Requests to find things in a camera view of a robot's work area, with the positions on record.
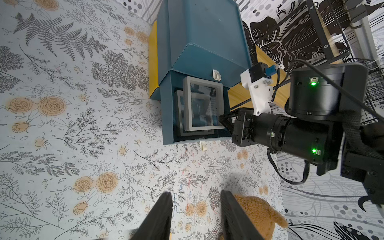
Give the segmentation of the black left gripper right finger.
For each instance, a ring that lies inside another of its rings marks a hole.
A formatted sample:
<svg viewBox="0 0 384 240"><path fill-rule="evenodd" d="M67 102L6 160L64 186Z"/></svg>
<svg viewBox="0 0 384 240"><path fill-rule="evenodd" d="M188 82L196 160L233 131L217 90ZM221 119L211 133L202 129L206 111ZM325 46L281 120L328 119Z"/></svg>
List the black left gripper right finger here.
<svg viewBox="0 0 384 240"><path fill-rule="evenodd" d="M221 191L222 228L225 240L263 240L230 191Z"/></svg>

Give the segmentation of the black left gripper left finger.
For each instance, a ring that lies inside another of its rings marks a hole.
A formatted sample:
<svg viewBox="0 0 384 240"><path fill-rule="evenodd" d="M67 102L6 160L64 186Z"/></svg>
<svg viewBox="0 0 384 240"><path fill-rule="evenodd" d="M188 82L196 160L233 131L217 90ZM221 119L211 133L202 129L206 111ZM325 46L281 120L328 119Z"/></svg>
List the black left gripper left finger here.
<svg viewBox="0 0 384 240"><path fill-rule="evenodd" d="M173 200L170 192L161 194L131 240L169 240Z"/></svg>

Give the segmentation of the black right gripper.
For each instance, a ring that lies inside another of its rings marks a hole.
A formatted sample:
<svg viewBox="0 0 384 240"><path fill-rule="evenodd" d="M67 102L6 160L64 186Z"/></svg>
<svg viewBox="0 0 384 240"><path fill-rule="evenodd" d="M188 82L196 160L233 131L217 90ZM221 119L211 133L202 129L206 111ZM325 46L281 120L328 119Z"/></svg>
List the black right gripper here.
<svg viewBox="0 0 384 240"><path fill-rule="evenodd" d="M270 152L283 152L317 167L317 175L335 170L343 137L340 122L306 121L284 115L254 115L250 108L239 108L220 115L220 124L239 147L259 144Z"/></svg>

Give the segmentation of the grey square brooch box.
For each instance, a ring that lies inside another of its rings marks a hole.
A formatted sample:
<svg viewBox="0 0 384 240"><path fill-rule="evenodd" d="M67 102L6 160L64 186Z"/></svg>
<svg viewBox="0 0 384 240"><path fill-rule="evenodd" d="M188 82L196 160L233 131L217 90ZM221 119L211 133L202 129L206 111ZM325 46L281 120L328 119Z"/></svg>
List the grey square brooch box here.
<svg viewBox="0 0 384 240"><path fill-rule="evenodd" d="M219 121L225 113L222 84L187 76L183 79L183 99L186 131L224 128Z"/></svg>
<svg viewBox="0 0 384 240"><path fill-rule="evenodd" d="M175 92L175 105L178 111L177 113L177 125L178 125L178 134L182 137L189 136L203 136L203 135L213 135L214 130L204 130L204 131L187 131L184 127L184 93L182 90L177 90Z"/></svg>

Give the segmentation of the teal yellow drawer cabinet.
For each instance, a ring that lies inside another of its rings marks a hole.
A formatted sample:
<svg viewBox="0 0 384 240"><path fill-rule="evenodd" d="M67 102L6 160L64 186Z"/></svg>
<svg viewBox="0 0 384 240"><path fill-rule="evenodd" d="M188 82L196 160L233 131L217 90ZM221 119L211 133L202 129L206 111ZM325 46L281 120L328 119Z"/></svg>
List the teal yellow drawer cabinet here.
<svg viewBox="0 0 384 240"><path fill-rule="evenodd" d="M178 134L175 92L187 76L223 85L225 113L229 89L251 67L238 5L234 1L163 1L153 26L156 46L150 49L150 71L158 73L151 98L161 102L163 144L213 141L230 137L225 129L213 135Z"/></svg>

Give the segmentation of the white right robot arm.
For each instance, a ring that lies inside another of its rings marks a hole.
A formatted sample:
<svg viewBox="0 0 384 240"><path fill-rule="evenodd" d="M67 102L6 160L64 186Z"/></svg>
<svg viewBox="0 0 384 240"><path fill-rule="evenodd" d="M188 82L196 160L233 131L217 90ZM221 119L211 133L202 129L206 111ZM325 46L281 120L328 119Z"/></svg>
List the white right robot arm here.
<svg viewBox="0 0 384 240"><path fill-rule="evenodd" d="M257 63L241 74L242 86L250 91L252 108L239 108L221 115L220 123L239 147L260 144L267 156L282 152L305 162L306 182L310 167L317 175L340 168L341 176L363 184L366 196L384 207L384 118L364 104L368 70L359 63L304 67L291 75L285 114L273 114L270 103L278 87L271 77L277 67Z"/></svg>

